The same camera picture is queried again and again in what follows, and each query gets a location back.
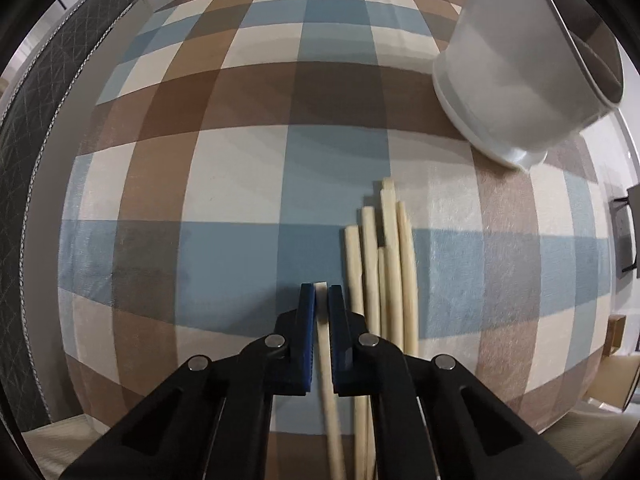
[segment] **brown box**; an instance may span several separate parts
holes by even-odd
[[[612,314],[607,323],[607,336],[604,339],[602,355],[609,356],[622,346],[622,334],[625,331],[626,316]]]

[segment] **metal rivet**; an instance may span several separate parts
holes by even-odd
[[[280,334],[270,334],[264,339],[264,344],[269,348],[280,348],[285,339]]]
[[[358,342],[362,346],[375,346],[378,344],[379,341],[380,341],[380,338],[377,335],[372,334],[371,332],[365,332],[364,334],[360,334],[360,337],[358,338]]]
[[[209,366],[209,360],[204,355],[194,355],[187,363],[189,370],[199,372]]]
[[[435,363],[441,370],[453,370],[456,360],[450,355],[442,354],[436,357]]]

